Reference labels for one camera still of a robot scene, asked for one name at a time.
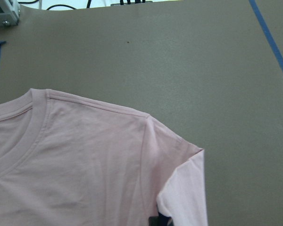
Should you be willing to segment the grey orange USB hub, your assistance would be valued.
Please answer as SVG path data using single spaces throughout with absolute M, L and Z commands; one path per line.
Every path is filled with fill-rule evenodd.
M 142 4 L 142 3 L 151 3 L 152 0 L 119 0 L 116 3 L 110 4 L 110 6 L 124 6 L 124 5 L 133 5 L 133 4 Z

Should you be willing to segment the aluminium frame post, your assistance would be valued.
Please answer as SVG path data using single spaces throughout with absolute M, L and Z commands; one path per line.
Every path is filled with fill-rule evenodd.
M 17 0 L 0 0 L 0 27 L 18 25 L 20 4 Z

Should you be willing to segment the pink Snoopy t-shirt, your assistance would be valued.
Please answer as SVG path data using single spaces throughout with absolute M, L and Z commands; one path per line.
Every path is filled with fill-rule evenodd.
M 204 150 L 147 113 L 51 89 L 0 104 L 0 226 L 208 224 Z

